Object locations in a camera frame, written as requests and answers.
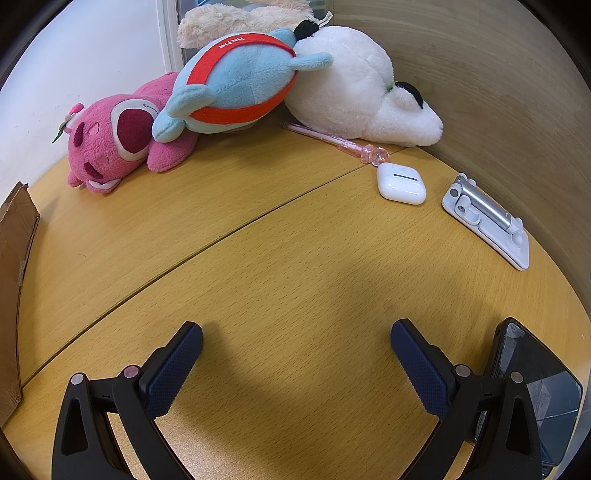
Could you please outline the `pink pen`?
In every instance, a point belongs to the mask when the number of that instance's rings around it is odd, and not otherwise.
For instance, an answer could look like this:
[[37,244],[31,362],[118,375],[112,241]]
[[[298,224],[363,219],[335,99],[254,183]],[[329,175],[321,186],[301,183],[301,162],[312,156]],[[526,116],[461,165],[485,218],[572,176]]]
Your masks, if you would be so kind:
[[297,133],[303,135],[308,138],[313,138],[318,141],[322,141],[329,145],[338,148],[342,152],[349,154],[353,157],[358,158],[362,164],[370,164],[375,167],[379,165],[389,162],[391,159],[391,154],[388,150],[384,149],[383,147],[375,146],[372,144],[361,145],[356,143],[355,141],[348,140],[338,136],[332,136],[329,134],[324,134],[317,132],[315,130],[311,130],[304,125],[290,123],[290,122],[283,122],[280,124],[283,129],[287,131]]

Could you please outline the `blue red plush toy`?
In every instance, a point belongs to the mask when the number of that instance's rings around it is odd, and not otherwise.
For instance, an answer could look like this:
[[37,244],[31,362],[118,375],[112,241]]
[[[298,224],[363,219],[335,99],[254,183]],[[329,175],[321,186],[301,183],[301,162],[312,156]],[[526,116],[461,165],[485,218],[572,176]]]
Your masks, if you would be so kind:
[[328,68],[328,52],[297,54],[288,28],[221,36],[198,50],[176,76],[165,106],[152,124],[160,143],[185,130],[216,134],[242,130],[283,102],[297,74]]

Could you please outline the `white earbuds case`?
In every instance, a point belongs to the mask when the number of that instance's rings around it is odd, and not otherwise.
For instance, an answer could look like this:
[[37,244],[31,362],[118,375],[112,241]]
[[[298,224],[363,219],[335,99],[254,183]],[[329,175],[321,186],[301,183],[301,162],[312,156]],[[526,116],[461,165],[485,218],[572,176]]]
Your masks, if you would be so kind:
[[421,205],[427,197],[425,183],[414,168],[384,162],[377,169],[380,194],[387,200]]

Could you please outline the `beige plush toy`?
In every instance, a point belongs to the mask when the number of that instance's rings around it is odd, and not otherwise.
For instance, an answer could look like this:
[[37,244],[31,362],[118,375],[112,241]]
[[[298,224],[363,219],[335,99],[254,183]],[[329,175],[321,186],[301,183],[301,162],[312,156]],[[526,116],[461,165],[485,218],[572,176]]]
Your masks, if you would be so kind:
[[206,1],[184,14],[177,28],[177,42],[183,49],[200,49],[224,35],[294,29],[304,20],[325,26],[332,20],[332,12],[317,15],[308,1],[246,1],[245,6]]

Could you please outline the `white dog plush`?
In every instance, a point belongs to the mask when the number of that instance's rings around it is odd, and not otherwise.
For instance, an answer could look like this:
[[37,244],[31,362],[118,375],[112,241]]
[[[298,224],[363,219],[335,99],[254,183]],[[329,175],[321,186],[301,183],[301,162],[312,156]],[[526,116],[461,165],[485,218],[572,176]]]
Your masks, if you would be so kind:
[[438,143],[444,125],[412,84],[394,79],[387,52],[362,31],[301,21],[298,56],[332,55],[328,68],[301,72],[284,103],[302,125],[346,139],[404,147]]

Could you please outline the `white folding phone stand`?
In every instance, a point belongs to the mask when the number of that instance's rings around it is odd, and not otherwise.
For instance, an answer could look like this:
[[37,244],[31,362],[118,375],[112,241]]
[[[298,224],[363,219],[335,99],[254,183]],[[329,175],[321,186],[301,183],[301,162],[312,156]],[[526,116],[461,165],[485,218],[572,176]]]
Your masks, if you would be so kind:
[[529,268],[529,236],[522,219],[487,195],[474,179],[459,173],[444,195],[442,206],[515,269]]

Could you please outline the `pink bear plush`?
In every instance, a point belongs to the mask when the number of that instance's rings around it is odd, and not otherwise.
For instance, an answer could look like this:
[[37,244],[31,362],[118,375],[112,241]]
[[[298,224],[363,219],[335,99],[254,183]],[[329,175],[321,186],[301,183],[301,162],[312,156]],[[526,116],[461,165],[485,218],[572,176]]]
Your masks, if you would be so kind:
[[131,94],[117,94],[86,107],[70,109],[57,137],[68,136],[70,187],[108,194],[136,168],[165,172],[181,164],[197,145],[197,133],[184,131],[170,143],[151,133],[157,115],[172,93],[177,74],[166,73]]

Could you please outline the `black smartphone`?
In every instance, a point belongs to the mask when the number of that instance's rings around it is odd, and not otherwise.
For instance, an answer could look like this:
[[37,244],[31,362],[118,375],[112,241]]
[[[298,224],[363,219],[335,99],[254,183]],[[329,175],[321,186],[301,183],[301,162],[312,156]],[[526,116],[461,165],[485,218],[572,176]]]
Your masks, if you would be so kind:
[[496,328],[484,374],[523,376],[538,425],[542,476],[564,459],[582,401],[582,385],[566,365],[532,332],[513,317]]

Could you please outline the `cardboard box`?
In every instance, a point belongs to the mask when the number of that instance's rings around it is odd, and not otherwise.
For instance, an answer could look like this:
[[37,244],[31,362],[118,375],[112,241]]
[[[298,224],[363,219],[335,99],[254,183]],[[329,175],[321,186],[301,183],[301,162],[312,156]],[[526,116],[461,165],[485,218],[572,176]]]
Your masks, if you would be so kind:
[[22,399],[18,355],[20,296],[40,214],[28,192],[17,182],[1,206],[0,237],[0,354],[1,425]]

